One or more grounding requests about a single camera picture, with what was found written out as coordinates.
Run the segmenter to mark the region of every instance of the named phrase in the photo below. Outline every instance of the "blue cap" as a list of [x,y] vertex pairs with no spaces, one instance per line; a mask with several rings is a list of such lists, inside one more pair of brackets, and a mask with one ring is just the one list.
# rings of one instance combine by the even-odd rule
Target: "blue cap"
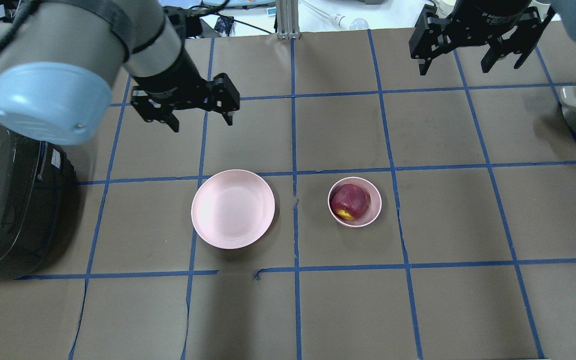
[[110,86],[85,68],[20,64],[0,75],[0,123],[39,141],[82,144],[95,134],[110,98]]

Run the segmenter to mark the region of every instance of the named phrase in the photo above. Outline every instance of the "pink plate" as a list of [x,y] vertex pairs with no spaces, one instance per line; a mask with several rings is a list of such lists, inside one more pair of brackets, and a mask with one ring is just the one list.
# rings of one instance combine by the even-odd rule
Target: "pink plate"
[[192,199],[192,225],[206,243],[238,249],[256,242],[275,216],[275,196],[256,173],[226,170],[210,177]]

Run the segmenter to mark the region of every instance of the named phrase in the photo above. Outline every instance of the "pink bowl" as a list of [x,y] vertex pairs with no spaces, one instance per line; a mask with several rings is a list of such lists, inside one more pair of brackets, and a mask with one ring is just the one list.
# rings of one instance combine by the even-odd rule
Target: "pink bowl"
[[256,242],[275,216],[268,183],[247,170],[226,170],[204,182],[192,199],[192,226],[208,244],[239,249]]
[[[345,220],[340,219],[335,213],[333,212],[332,208],[330,207],[330,201],[332,197],[335,196],[337,190],[345,184],[354,184],[361,189],[364,189],[370,196],[370,204],[368,205],[368,210],[358,219],[355,220]],[[330,215],[343,226],[347,226],[348,228],[363,228],[364,226],[368,226],[377,219],[379,214],[382,212],[382,196],[379,194],[379,190],[372,182],[366,180],[365,178],[361,177],[346,177],[342,178],[338,182],[334,183],[332,187],[330,187],[330,191],[328,192],[327,196],[327,207],[330,211]]]

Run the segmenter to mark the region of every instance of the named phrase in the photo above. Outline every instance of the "apple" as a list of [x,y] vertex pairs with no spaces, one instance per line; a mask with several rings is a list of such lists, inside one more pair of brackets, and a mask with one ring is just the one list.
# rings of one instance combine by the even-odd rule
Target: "apple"
[[343,184],[332,196],[332,212],[345,221],[355,221],[368,210],[370,195],[355,184]]

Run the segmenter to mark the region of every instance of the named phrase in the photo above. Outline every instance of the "robotic arm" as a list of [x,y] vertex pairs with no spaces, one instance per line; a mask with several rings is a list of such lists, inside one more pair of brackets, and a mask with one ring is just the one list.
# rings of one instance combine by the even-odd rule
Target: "robotic arm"
[[[205,80],[157,0],[30,0],[0,23],[0,123],[34,139],[81,144],[95,133],[123,66],[130,103],[175,132],[173,110],[219,112],[240,94],[225,73]],[[181,21],[183,32],[184,19]]]
[[441,54],[464,46],[489,45],[481,60],[484,73],[511,53],[519,55],[514,64],[519,69],[556,12],[560,13],[568,36],[576,41],[576,0],[551,0],[552,7],[546,14],[539,14],[530,3],[531,0],[457,0],[447,18],[439,18],[435,6],[425,5],[409,41],[410,57],[418,59],[419,73],[426,75],[432,60]]

